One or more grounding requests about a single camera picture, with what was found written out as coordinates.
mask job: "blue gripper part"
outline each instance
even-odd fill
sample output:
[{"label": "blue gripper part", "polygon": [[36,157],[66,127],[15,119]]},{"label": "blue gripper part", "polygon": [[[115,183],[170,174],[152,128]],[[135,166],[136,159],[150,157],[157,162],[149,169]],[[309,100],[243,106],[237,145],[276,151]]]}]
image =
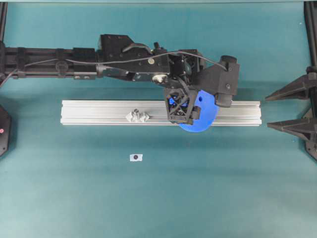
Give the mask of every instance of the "blue gripper part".
[{"label": "blue gripper part", "polygon": [[198,92],[194,105],[201,108],[199,119],[193,120],[194,123],[192,125],[180,123],[179,126],[189,132],[207,130],[218,113],[219,107],[214,103],[214,96],[201,90]]}]

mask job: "black cable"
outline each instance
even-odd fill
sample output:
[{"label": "black cable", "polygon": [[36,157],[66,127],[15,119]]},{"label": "black cable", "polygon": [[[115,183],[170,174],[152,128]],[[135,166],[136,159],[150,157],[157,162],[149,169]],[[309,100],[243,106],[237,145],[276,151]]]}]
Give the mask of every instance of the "black cable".
[{"label": "black cable", "polygon": [[[24,67],[28,67],[34,64],[39,64],[39,63],[48,63],[51,61],[55,61],[57,59],[48,59],[48,60],[42,60],[42,61],[37,61],[37,62],[33,62],[33,63],[27,63],[26,65],[24,65]],[[18,69],[16,68],[15,70],[13,70],[11,73],[8,74],[8,76],[1,82],[0,84],[0,88],[7,82],[7,80],[15,73],[17,72]]]},{"label": "black cable", "polygon": [[158,55],[154,55],[154,56],[149,56],[149,57],[145,57],[145,58],[139,58],[139,59],[129,59],[129,60],[122,60],[122,61],[108,61],[108,62],[86,62],[86,61],[77,61],[77,60],[72,60],[72,59],[65,59],[66,61],[72,62],[72,63],[82,63],[82,64],[112,64],[112,63],[129,63],[129,62],[136,62],[136,61],[140,61],[140,60],[148,60],[148,59],[153,59],[153,58],[157,58],[160,56],[165,56],[165,55],[172,55],[172,54],[183,54],[183,55],[189,55],[189,56],[194,56],[203,60],[206,60],[209,63],[213,63],[221,68],[223,68],[225,71],[227,71],[227,68],[211,59],[208,59],[206,57],[203,56],[199,56],[196,54],[192,54],[192,53],[188,53],[185,51],[170,51],[170,52],[165,52],[162,54],[158,54]]}]

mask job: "teal mat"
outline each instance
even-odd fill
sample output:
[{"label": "teal mat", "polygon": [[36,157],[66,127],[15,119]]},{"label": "teal mat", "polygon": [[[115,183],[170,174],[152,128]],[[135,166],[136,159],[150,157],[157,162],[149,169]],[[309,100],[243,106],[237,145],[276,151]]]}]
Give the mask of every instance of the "teal mat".
[{"label": "teal mat", "polygon": [[[241,64],[235,100],[261,100],[261,127],[80,127],[61,100],[161,100],[149,83],[10,79],[13,117],[0,160],[1,238],[299,238],[317,233],[317,163],[265,124],[309,102],[263,101],[310,64],[303,3],[9,4],[11,47],[97,47],[100,34],[194,48]],[[130,163],[129,155],[143,154]]]},{"label": "teal mat", "polygon": [[303,2],[306,0],[7,0],[7,2],[59,3],[228,3],[228,2]]}]

